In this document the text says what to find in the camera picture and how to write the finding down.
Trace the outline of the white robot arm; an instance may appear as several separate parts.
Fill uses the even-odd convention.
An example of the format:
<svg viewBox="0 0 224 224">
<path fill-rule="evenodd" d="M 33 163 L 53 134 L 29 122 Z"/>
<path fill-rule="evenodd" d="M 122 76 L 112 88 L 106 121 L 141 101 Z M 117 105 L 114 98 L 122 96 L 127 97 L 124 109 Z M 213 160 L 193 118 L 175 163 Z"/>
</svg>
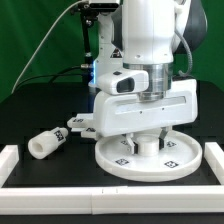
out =
<svg viewBox="0 0 224 224">
<path fill-rule="evenodd" d="M 94 128 L 102 137 L 134 134 L 189 123 L 197 116 L 196 81 L 180 72 L 173 81 L 173 55 L 191 55 L 205 38 L 201 0 L 124 0 L 112 16 L 113 44 L 122 65 L 96 79 Z"/>
</svg>

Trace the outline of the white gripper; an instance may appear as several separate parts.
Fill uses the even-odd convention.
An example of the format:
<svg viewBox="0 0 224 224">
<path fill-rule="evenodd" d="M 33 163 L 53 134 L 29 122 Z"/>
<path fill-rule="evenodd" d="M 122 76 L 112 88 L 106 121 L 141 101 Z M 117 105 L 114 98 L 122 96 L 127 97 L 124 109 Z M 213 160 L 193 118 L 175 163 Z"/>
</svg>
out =
<svg viewBox="0 0 224 224">
<path fill-rule="evenodd" d="M 94 101 L 93 124 L 103 137 L 125 135 L 130 153 L 135 154 L 135 132 L 161 128 L 159 149 L 172 127 L 193 122 L 197 115 L 197 82 L 175 81 L 163 99 L 140 101 L 137 94 L 111 96 L 100 92 Z"/>
</svg>

